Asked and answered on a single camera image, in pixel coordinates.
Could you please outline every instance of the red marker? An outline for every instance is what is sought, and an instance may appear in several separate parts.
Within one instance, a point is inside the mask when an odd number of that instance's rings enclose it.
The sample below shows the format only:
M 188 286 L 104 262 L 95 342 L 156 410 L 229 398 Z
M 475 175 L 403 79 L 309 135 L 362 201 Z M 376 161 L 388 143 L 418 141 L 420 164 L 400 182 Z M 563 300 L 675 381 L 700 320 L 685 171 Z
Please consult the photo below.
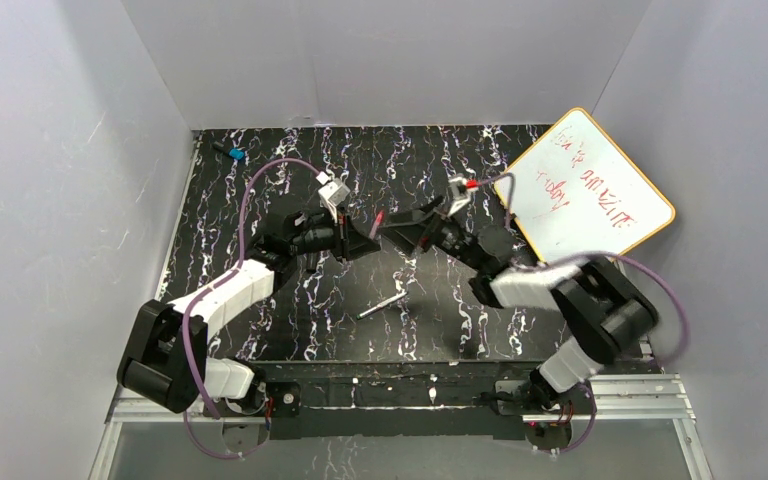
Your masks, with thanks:
M 372 228 L 369 230 L 369 238 L 375 239 L 375 233 L 378 231 L 378 225 L 381 225 L 382 220 L 384 220 L 384 210 L 378 212 L 378 216 L 375 217 L 375 223 L 372 224 Z

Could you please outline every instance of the marker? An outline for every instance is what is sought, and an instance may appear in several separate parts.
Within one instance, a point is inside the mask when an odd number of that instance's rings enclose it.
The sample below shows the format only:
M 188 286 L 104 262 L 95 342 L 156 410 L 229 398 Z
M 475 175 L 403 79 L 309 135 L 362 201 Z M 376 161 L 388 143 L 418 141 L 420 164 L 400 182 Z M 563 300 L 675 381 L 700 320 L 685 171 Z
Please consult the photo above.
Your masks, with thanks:
M 401 299 L 403 299 L 403 298 L 405 298 L 407 296 L 408 296 L 407 290 L 405 290 L 404 292 L 401 292 L 401 293 L 397 293 L 396 295 L 393 295 L 392 297 L 382 301 L 381 303 L 379 303 L 378 305 L 370 308 L 369 310 L 366 310 L 364 312 L 359 313 L 358 316 L 355 317 L 355 318 L 358 319 L 358 320 L 360 320 L 362 318 L 366 318 L 366 317 L 372 315 L 373 313 L 375 313 L 375 312 L 377 312 L 379 310 L 383 310 L 383 309 L 387 308 L 388 306 L 398 302 L 399 300 L 401 300 Z
M 246 152 L 238 148 L 228 148 L 222 142 L 213 142 L 211 147 L 213 147 L 214 150 L 233 158 L 234 160 L 242 160 L 246 158 Z
M 384 220 L 384 210 L 378 212 L 378 216 L 375 217 L 375 223 L 372 224 L 372 228 L 369 230 L 369 238 L 375 240 L 375 233 L 378 231 L 378 225 L 381 225 L 381 220 Z

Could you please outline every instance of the whiteboard frame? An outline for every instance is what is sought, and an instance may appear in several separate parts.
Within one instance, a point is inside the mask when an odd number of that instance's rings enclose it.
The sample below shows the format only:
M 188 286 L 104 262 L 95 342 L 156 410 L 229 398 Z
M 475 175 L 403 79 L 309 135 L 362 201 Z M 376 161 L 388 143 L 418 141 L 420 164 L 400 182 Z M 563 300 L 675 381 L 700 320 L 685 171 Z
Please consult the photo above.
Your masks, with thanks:
M 659 197 L 661 197 L 661 200 L 663 200 L 663 201 L 664 201 L 664 203 L 666 203 L 666 204 L 667 204 L 667 206 L 668 206 L 668 207 L 670 207 L 670 218 L 669 218 L 669 219 L 667 219 L 667 221 L 666 221 L 666 222 L 664 222 L 663 224 L 661 224 L 660 226 L 658 226 L 657 228 L 655 228 L 654 230 L 652 230 L 652 231 L 651 231 L 650 233 L 648 233 L 646 236 L 644 236 L 644 237 L 643 237 L 643 238 L 641 238 L 640 240 L 636 241 L 635 243 L 633 243 L 632 245 L 630 245 L 628 248 L 626 248 L 626 249 L 625 249 L 625 250 L 623 250 L 622 252 L 619 252 L 619 255 L 625 255 L 626 253 L 628 253 L 629 251 L 631 251 L 631 250 L 632 250 L 634 247 L 636 247 L 636 246 L 640 245 L 641 243 L 643 243 L 644 241 L 646 241 L 647 239 L 649 239 L 649 237 L 651 237 L 652 235 L 655 235 L 656 233 L 658 233 L 658 232 L 660 232 L 661 230 L 663 230 L 663 229 L 664 229 L 664 228 L 665 228 L 667 225 L 669 225 L 669 224 L 673 223 L 673 220 L 675 220 L 675 216 L 676 216 L 676 210 L 675 210 L 675 207 L 673 206 L 673 204 L 672 204 L 672 203 L 671 203 L 669 200 L 667 200 L 667 197 L 665 197 L 665 196 L 664 196 L 664 194 L 663 194 L 663 193 L 661 193 L 661 191 L 660 191 L 660 190 L 658 190 L 658 187 L 656 187 L 656 186 L 655 186 L 655 184 L 654 184 L 654 183 L 652 183 L 652 181 L 651 181 L 651 180 L 649 180 L 649 177 L 647 177 L 647 176 L 646 176 L 646 175 L 645 175 L 645 174 L 644 174 L 642 171 L 640 171 L 640 169 L 637 167 L 637 165 L 635 165 L 635 164 L 634 164 L 634 162 L 631 160 L 631 158 L 629 158 L 629 157 L 628 157 L 628 155 L 626 155 L 625 151 L 623 151 L 623 149 L 621 149 L 621 148 L 620 148 L 620 146 L 619 146 L 619 145 L 617 145 L 617 142 L 615 142 L 615 141 L 614 141 L 614 139 L 613 139 L 613 138 L 611 138 L 611 136 L 610 136 L 610 135 L 608 135 L 608 134 L 607 134 L 607 132 L 605 132 L 605 130 L 602 128 L 602 126 L 601 126 L 601 125 L 599 125 L 599 124 L 596 122 L 596 120 L 594 120 L 594 119 L 593 119 L 593 117 L 592 117 L 592 116 L 590 116 L 590 113 L 588 113 L 588 112 L 587 112 L 587 110 L 585 110 L 585 109 L 584 109 L 584 108 L 582 108 L 582 107 L 575 107 L 575 108 L 571 109 L 569 112 L 565 113 L 565 114 L 564 114 L 564 116 L 563 116 L 563 117 L 561 117 L 561 119 L 560 119 L 560 120 L 558 120 L 557 122 L 555 122 L 555 124 L 554 124 L 554 125 L 552 125 L 552 126 L 549 128 L 549 130 L 546 130 L 546 132 L 545 132 L 545 133 L 543 133 L 543 135 L 541 135 L 541 136 L 540 136 L 540 138 L 538 138 L 538 139 L 537 139 L 537 141 L 535 141 L 534 143 L 532 143 L 532 144 L 531 144 L 531 146 L 530 146 L 530 147 L 528 147 L 528 148 L 527 148 L 527 149 L 526 149 L 526 150 L 525 150 L 525 151 L 522 153 L 522 155 L 520 155 L 519 157 L 517 157 L 517 159 L 516 159 L 516 160 L 514 160 L 513 162 L 511 162 L 511 164 L 510 164 L 510 165 L 508 165 L 508 168 L 506 168 L 506 169 L 505 169 L 505 172 L 510 172 L 510 171 L 511 171 L 511 169 L 514 167 L 514 165 L 516 165 L 516 164 L 517 164 L 517 162 L 519 162 L 520 160 L 523 160 L 523 159 L 526 157 L 526 155 L 528 155 L 528 152 L 530 152 L 532 148 L 534 148 L 534 147 L 535 147 L 535 146 L 536 146 L 538 143 L 540 143 L 540 141 L 541 141 L 541 140 L 543 140 L 544 138 L 548 138 L 549 134 L 550 134 L 550 133 L 552 133 L 552 131 L 553 131 L 553 130 L 555 130 L 555 128 L 557 128 L 557 127 L 558 127 L 558 125 L 560 125 L 561 123 L 563 123 L 563 121 L 564 121 L 564 120 L 566 120 L 566 118 L 567 118 L 568 116 L 570 116 L 570 114 L 572 114 L 573 112 L 581 112 L 581 113 L 583 113 L 583 114 L 584 114 L 584 116 L 585 116 L 585 117 L 587 117 L 587 119 L 590 121 L 590 123 L 592 123 L 592 124 L 593 124 L 593 126 L 595 126 L 595 127 L 596 127 L 596 128 L 599 130 L 599 132 L 601 132 L 601 133 L 602 133 L 602 135 L 605 137 L 605 139 L 606 139 L 606 140 L 608 140 L 609 142 L 611 142 L 611 145 L 613 145 L 613 146 L 614 146 L 614 148 L 617 150 L 617 152 L 619 152 L 619 153 L 620 153 L 620 155 L 622 155 L 622 156 L 623 156 L 623 158 L 625 158 L 625 160 L 628 162 L 628 164 L 629 164 L 629 165 L 631 165 L 631 167 L 632 167 L 632 168 L 633 168 L 633 169 L 634 169 L 634 170 L 635 170 L 635 171 L 636 171 L 636 172 L 637 172 L 637 173 L 640 175 L 640 177 L 641 177 L 641 178 L 643 178 L 643 180 L 645 180 L 645 181 L 646 181 L 646 183 L 648 183 L 650 187 L 652 187 L 652 190 L 653 190 L 655 193 L 657 193 Z M 498 196 L 499 196 L 499 200 L 502 202 L 502 206 L 503 206 L 503 207 L 505 207 L 505 209 L 507 209 L 507 208 L 508 208 L 508 204 L 507 204 L 507 203 L 506 203 L 506 201 L 505 201 L 505 196 L 504 196 L 504 195 L 502 194 L 502 192 L 499 190 L 498 182 L 496 182 L 496 183 L 493 185 L 493 189 L 496 191 L 496 195 L 498 195 Z M 523 224 L 522 224 L 522 223 L 520 223 L 520 221 L 519 221 L 519 216 L 515 216 L 515 217 L 514 217 L 514 223 L 516 223 L 517 227 L 519 228 L 519 231 L 520 231 L 520 232 L 522 232 L 522 234 L 523 234 L 523 235 L 525 235 L 525 241 L 526 241 L 526 242 L 528 242 L 528 245 L 531 247 L 531 249 L 532 249 L 532 250 L 534 250 L 534 253 L 537 255 L 537 258 L 538 258 L 538 259 L 539 259 L 541 262 L 545 262 L 545 261 L 546 261 L 546 259 L 545 259 L 545 257 L 543 256 L 543 253 L 542 253 L 542 252 L 540 252 L 540 249 L 539 249 L 539 248 L 537 248 L 537 245 L 534 243 L 534 241 L 532 240 L 532 238 L 531 238 L 531 237 L 528 235 L 528 232 L 526 232 L 526 230 L 525 230 L 525 227 L 523 226 Z

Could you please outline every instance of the silver pen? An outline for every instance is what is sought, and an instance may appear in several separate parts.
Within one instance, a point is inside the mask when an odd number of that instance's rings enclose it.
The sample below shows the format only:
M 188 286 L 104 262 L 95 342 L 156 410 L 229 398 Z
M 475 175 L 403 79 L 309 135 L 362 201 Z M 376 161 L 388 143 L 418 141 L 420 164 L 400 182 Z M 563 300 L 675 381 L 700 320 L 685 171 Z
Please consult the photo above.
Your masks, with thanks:
M 405 290 L 404 292 L 401 292 L 401 293 L 397 293 L 397 294 L 393 295 L 392 297 L 390 297 L 390 298 L 388 298 L 386 300 L 381 301 L 380 303 L 378 303 L 374 307 L 370 308 L 369 310 L 365 310 L 365 311 L 359 313 L 357 315 L 357 317 L 355 317 L 355 318 L 357 320 L 360 320 L 362 318 L 366 318 L 366 317 L 372 315 L 373 313 L 375 313 L 375 312 L 377 312 L 379 310 L 383 310 L 383 309 L 387 308 L 389 305 L 392 305 L 392 304 L 398 302 L 399 300 L 401 300 L 401 299 L 403 299 L 403 298 L 405 298 L 407 296 L 408 296 L 408 291 L 407 290 Z

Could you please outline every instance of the black marble surface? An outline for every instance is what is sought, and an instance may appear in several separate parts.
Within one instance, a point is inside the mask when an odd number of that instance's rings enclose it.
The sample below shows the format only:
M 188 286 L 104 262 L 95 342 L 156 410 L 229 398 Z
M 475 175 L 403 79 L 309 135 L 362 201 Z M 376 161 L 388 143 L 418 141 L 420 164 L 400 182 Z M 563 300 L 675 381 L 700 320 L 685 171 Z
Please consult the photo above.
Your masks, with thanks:
M 196 141 L 196 164 L 162 284 L 163 300 L 191 292 L 237 259 L 243 188 L 265 162 L 310 161 L 352 190 L 349 214 L 368 231 L 379 210 L 415 208 L 445 194 L 447 178 L 486 178 L 502 172 L 548 125 L 351 127 L 210 130 Z M 247 153 L 235 162 L 210 148 L 214 140 Z M 318 184 L 294 165 L 260 181 L 246 217 L 253 232 L 264 212 L 291 213 L 317 205 Z M 496 193 L 480 191 L 462 220 L 472 231 L 501 222 Z M 431 250 L 407 258 L 386 240 L 382 251 L 348 264 L 323 258 L 313 275 L 300 274 L 270 299 L 231 322 L 211 340 L 215 356 L 250 360 L 541 361 L 567 331 L 559 315 L 480 305 L 467 280 L 472 270 Z M 407 288 L 407 299 L 363 320 L 355 315 Z

